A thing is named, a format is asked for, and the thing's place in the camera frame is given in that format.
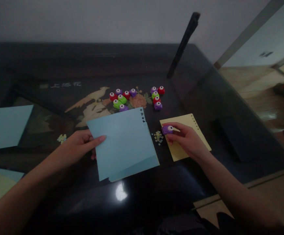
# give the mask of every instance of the bird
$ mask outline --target bird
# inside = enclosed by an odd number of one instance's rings
[[[103,97],[105,95],[106,90],[109,89],[109,87],[104,86],[101,87],[98,91],[92,92],[90,94],[88,94],[86,97],[84,97],[83,99],[79,100],[77,103],[75,103],[73,106],[71,106],[69,109],[67,109],[65,111],[69,112],[70,110],[74,109],[74,108],[80,108],[82,105],[90,102],[91,100],[94,100],[94,105],[97,105],[97,101],[99,98]]]

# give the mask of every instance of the hand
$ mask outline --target hand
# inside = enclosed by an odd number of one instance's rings
[[[49,173],[54,174],[78,162],[105,139],[105,135],[94,139],[89,129],[76,131],[41,164],[49,170]]]
[[[167,134],[168,144],[172,145],[176,141],[184,151],[194,160],[201,160],[205,157],[212,156],[201,138],[197,135],[192,127],[186,126],[179,122],[164,123],[163,126],[173,126],[180,131],[173,131],[173,134]]]

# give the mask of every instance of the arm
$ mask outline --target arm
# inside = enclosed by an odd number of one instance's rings
[[[52,184],[53,177],[105,140],[76,131],[0,199],[0,234],[20,233]]]
[[[244,187],[206,148],[197,133],[177,122],[165,123],[176,129],[166,138],[171,145],[178,142],[194,159],[213,184],[232,215],[242,224],[255,229],[282,226],[280,220],[257,197]]]

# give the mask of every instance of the left hand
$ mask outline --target left hand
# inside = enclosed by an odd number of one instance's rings
[[[87,152],[100,145],[106,139],[105,135],[93,138],[89,129],[76,131],[42,163],[48,173],[57,173],[78,162]]]

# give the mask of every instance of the light blue paper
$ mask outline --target light blue paper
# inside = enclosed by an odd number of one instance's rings
[[[96,147],[100,181],[156,155],[143,121],[143,108],[136,108],[87,122],[94,138],[107,135]]]
[[[0,174],[15,181],[18,182],[22,176],[24,175],[24,173],[22,172],[18,172],[18,171],[11,171],[11,170],[5,170],[5,169],[1,169],[0,168]]]
[[[33,105],[0,108],[0,149],[17,146]]]
[[[110,176],[109,181],[115,182],[117,180],[123,179],[125,177],[137,174],[139,172],[151,169],[153,167],[159,166],[159,161],[156,155],[151,156],[127,169],[124,169],[123,171]]]

